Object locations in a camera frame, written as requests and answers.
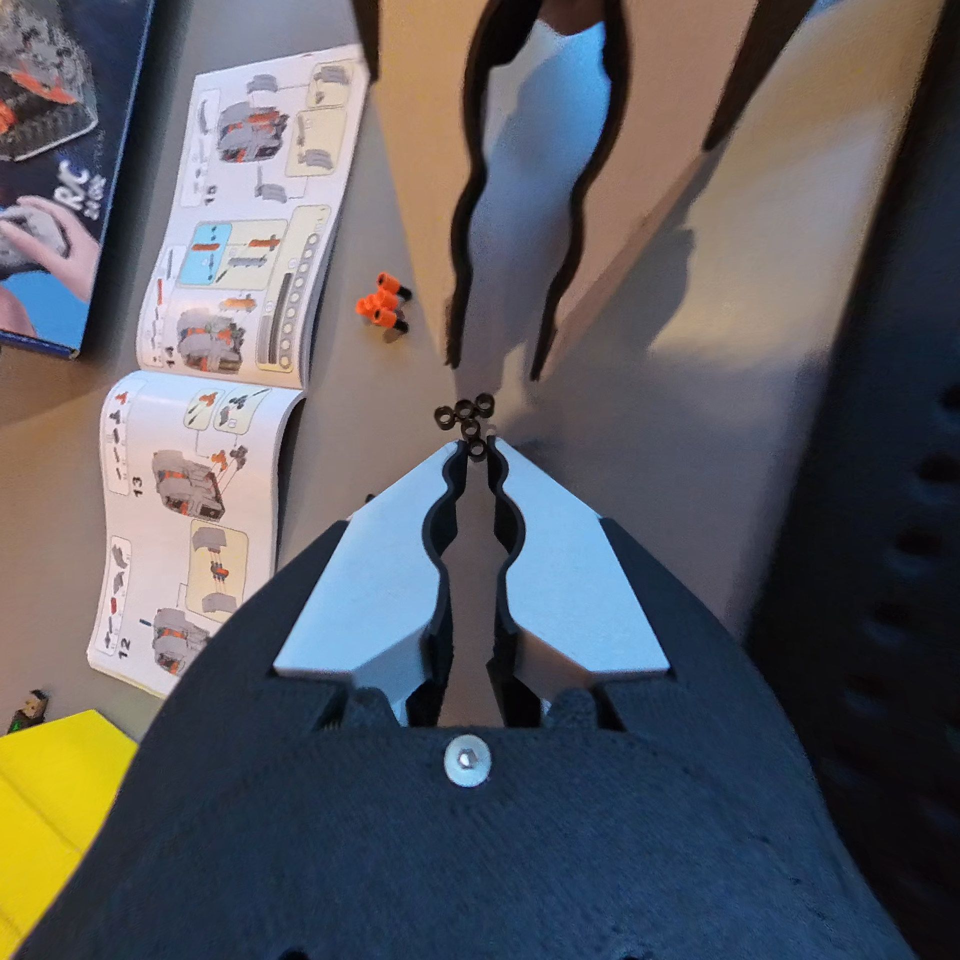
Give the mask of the blue toy box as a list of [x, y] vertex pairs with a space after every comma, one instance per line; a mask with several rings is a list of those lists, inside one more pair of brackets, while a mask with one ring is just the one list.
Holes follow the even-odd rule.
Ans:
[[155, 2], [1, 3], [1, 341], [73, 358]]

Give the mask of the orange connector piece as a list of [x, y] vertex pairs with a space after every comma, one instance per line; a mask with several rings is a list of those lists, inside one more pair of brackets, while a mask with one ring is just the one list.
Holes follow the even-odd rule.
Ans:
[[409, 334], [406, 307], [414, 298], [413, 290], [388, 271], [378, 273], [372, 293], [359, 298], [355, 312], [370, 325], [385, 333], [387, 339]]

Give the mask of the black connector cluster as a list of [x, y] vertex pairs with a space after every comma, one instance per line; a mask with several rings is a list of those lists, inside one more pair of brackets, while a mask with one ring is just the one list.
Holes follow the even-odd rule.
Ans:
[[469, 459], [483, 462], [488, 453], [484, 424], [496, 410], [496, 399], [489, 392], [478, 393], [474, 398], [460, 398], [452, 405], [440, 405], [434, 410], [434, 421], [441, 431], [457, 429], [466, 444]]

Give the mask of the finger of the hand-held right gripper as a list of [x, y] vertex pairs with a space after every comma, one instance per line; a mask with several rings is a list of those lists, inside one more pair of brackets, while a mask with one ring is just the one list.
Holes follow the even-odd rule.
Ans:
[[603, 2], [606, 120], [570, 194], [530, 378], [549, 377], [598, 319], [690, 183], [759, 2]]
[[483, 129], [498, 19], [509, 2], [379, 2], [380, 116], [414, 299], [440, 357], [462, 363], [470, 229], [487, 179]]

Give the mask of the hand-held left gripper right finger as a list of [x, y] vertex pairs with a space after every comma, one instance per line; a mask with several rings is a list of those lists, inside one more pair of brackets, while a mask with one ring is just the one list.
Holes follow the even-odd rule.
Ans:
[[503, 438], [487, 442], [486, 464], [506, 552], [486, 665], [503, 724], [539, 726], [568, 690], [667, 677], [604, 518]]

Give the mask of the yellow plastic bin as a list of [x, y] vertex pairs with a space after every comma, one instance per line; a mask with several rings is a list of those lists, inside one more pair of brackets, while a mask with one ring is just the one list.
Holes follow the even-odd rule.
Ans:
[[2, 736], [2, 958], [15, 955], [78, 868], [137, 750], [95, 710]]

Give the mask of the open instruction booklet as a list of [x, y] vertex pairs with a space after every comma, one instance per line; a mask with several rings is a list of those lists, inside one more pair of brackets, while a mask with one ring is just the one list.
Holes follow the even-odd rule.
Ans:
[[356, 43], [194, 80], [138, 369], [100, 416], [106, 550], [87, 660], [155, 697], [274, 575], [282, 442], [369, 79]]

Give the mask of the black studded panel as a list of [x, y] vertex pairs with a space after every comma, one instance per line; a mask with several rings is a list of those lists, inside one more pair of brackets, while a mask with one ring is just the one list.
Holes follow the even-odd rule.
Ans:
[[958, 162], [945, 2], [748, 638], [919, 958], [959, 957]]

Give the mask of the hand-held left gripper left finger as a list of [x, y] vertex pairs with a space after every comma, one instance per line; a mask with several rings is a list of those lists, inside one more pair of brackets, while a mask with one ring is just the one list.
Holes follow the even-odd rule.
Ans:
[[442, 554], [459, 497], [455, 440], [356, 510], [273, 670], [380, 690], [401, 725], [437, 726], [453, 660]]

